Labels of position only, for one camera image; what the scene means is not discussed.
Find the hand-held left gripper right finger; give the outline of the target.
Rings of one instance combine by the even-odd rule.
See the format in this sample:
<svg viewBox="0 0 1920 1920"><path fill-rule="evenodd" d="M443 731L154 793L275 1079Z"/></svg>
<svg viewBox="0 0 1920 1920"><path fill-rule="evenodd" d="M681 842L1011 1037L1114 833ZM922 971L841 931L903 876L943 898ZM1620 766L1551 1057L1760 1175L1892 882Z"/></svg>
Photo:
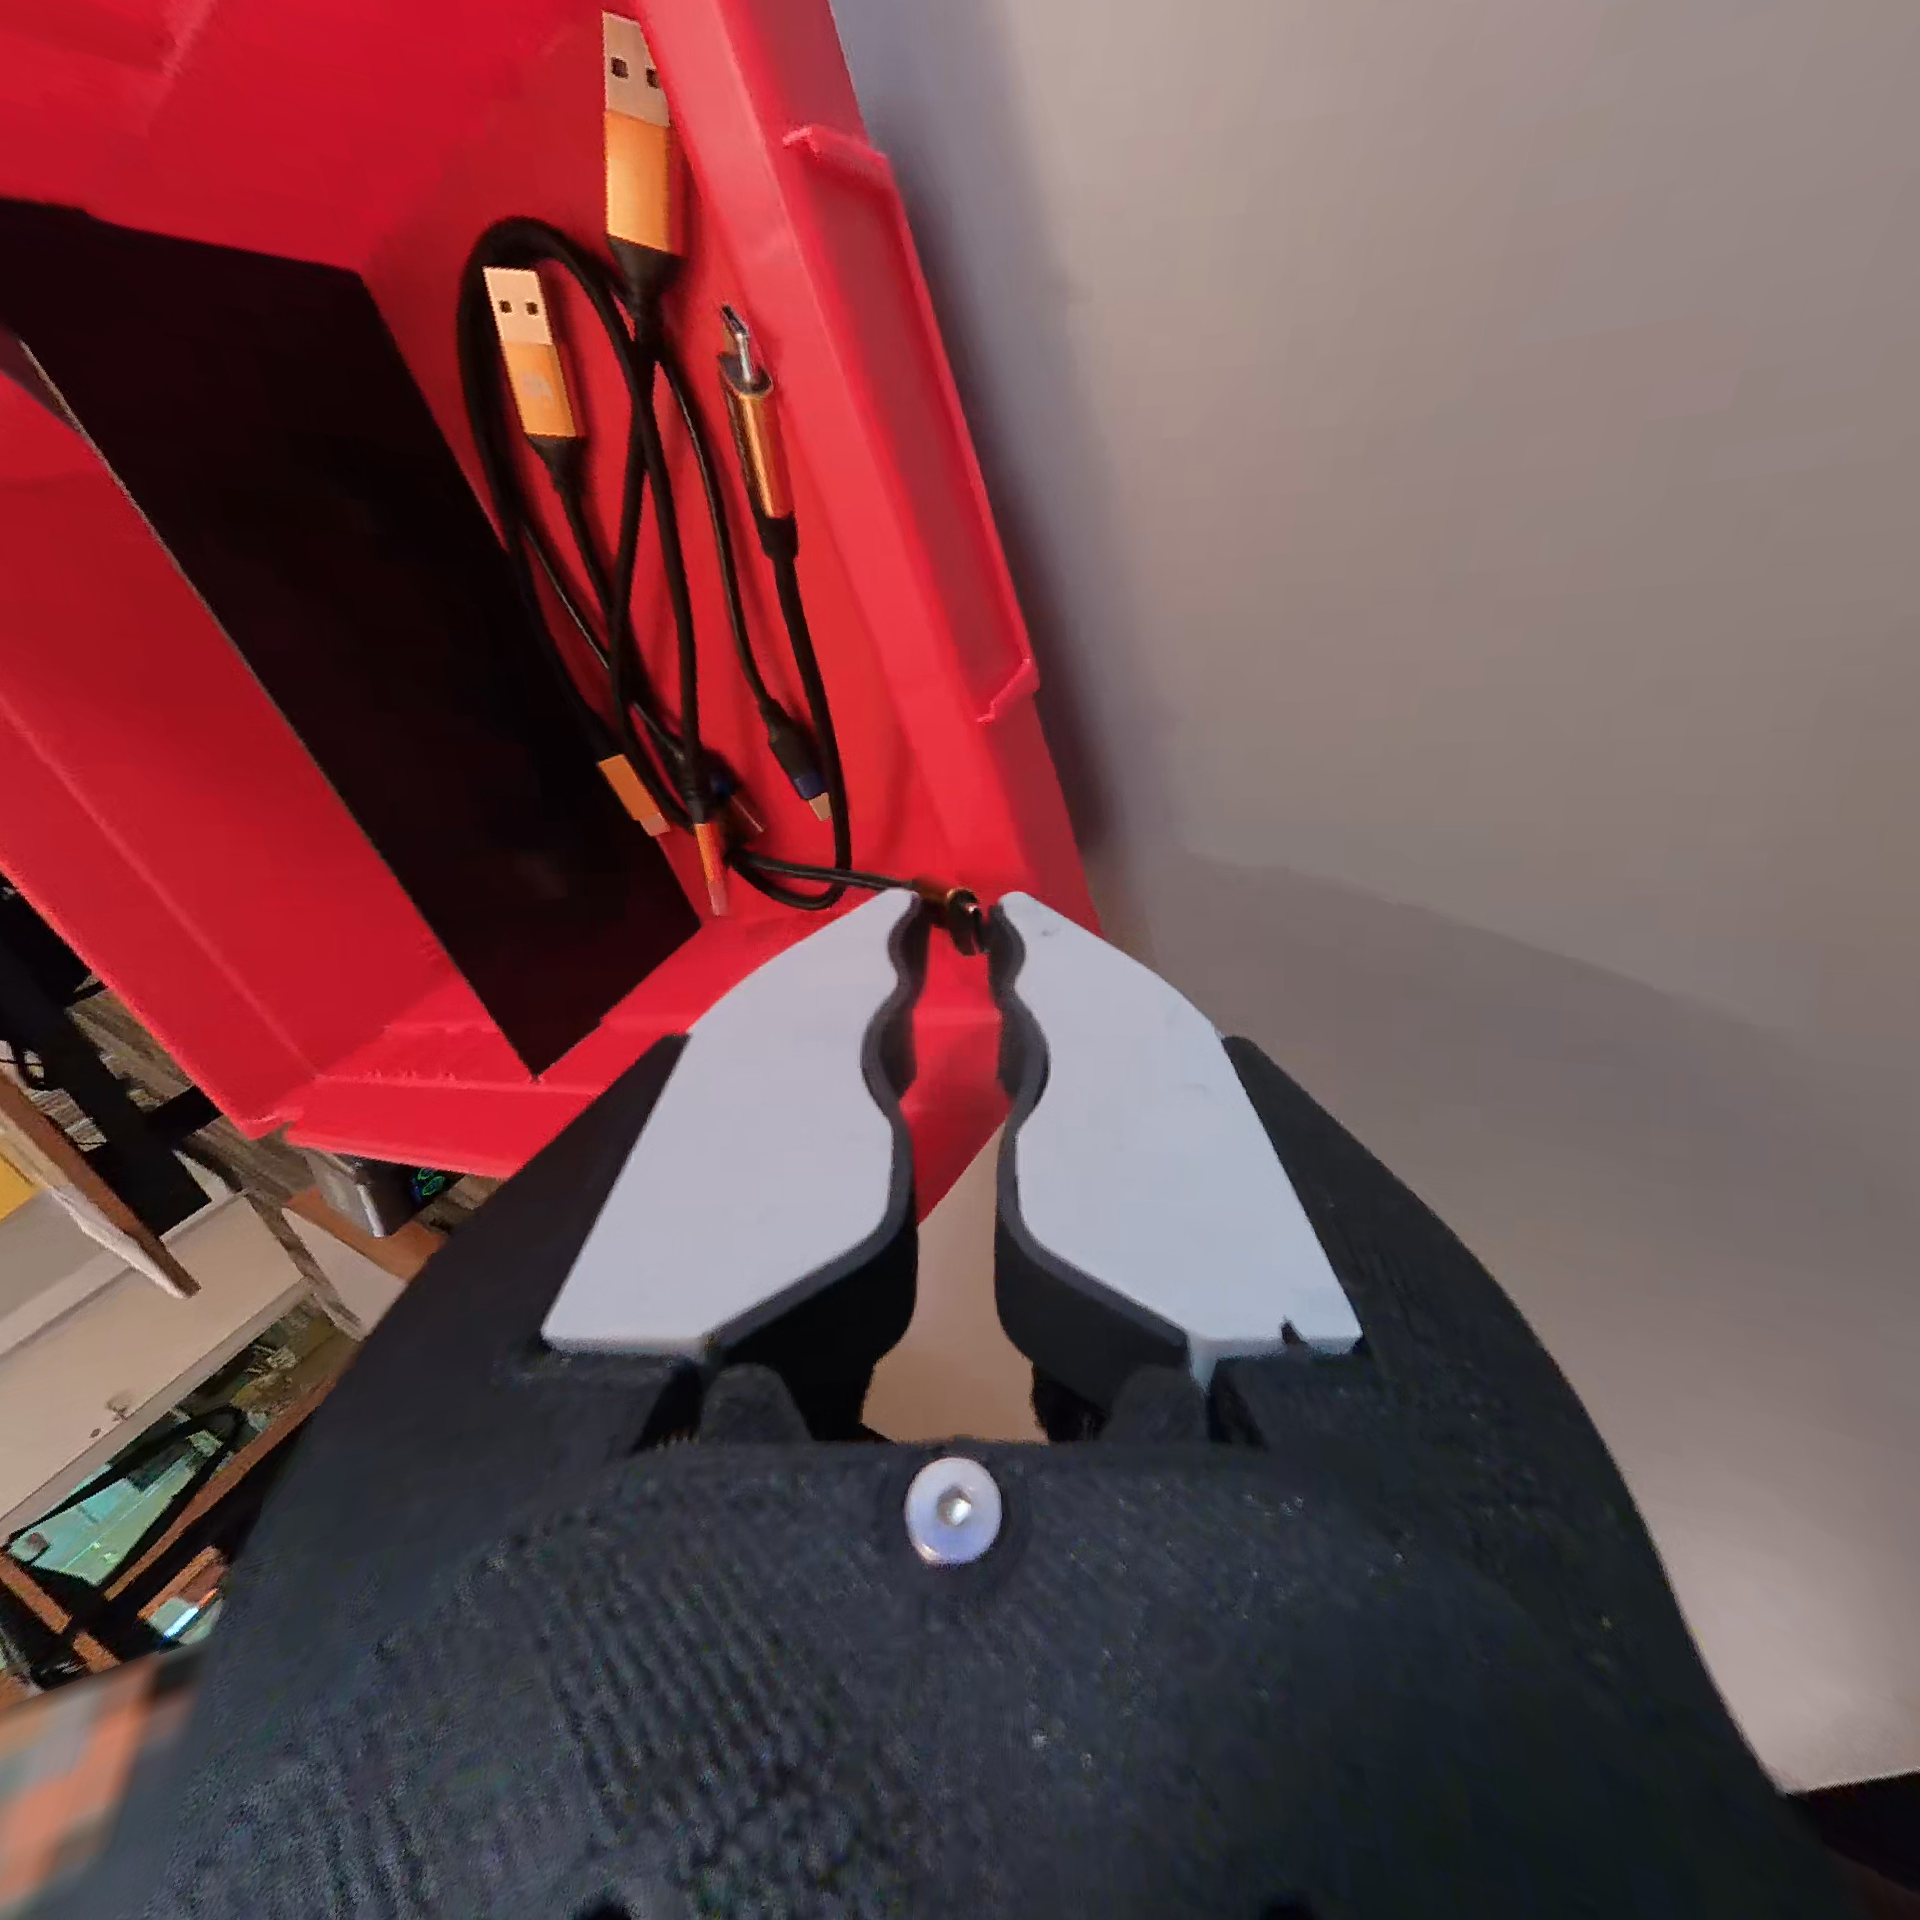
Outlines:
<svg viewBox="0 0 1920 1920"><path fill-rule="evenodd" d="M1162 973L1025 892L987 918L1010 1096L994 1302L1046 1427L1141 1371L1347 1358L1364 1327L1228 1037Z"/></svg>

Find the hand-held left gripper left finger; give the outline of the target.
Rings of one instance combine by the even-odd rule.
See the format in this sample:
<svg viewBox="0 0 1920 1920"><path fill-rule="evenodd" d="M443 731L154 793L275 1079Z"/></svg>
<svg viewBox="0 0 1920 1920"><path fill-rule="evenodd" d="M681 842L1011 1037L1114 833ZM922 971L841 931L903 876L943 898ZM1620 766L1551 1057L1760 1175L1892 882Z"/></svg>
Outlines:
<svg viewBox="0 0 1920 1920"><path fill-rule="evenodd" d="M903 1094L922 901L881 892L681 1037L539 1326L564 1356L775 1374L811 1432L864 1432L917 1294Z"/></svg>

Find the red plastic bin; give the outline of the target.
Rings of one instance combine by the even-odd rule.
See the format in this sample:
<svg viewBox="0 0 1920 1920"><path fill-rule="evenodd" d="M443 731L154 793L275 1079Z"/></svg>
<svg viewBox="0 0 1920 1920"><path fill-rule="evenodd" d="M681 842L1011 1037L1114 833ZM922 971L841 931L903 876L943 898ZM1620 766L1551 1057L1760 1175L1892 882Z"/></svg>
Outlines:
<svg viewBox="0 0 1920 1920"><path fill-rule="evenodd" d="M802 681L730 444L749 326L847 779L852 863L1091 901L900 188L828 3L3 3L3 201L359 276L473 495L462 271L494 221L605 236L603 13L681 159L666 336L772 693ZM233 1124L508 1175L822 914L659 838L698 919L530 1071L3 328L3 876Z"/></svg>

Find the black bin divider plate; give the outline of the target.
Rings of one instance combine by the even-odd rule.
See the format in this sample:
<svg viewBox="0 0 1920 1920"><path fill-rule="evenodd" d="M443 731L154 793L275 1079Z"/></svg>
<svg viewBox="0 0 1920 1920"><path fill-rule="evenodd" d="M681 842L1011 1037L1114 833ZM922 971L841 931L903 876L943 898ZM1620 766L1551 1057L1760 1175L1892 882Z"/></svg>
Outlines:
<svg viewBox="0 0 1920 1920"><path fill-rule="evenodd" d="M530 1073L698 931L362 276L3 201L3 328Z"/></svg>

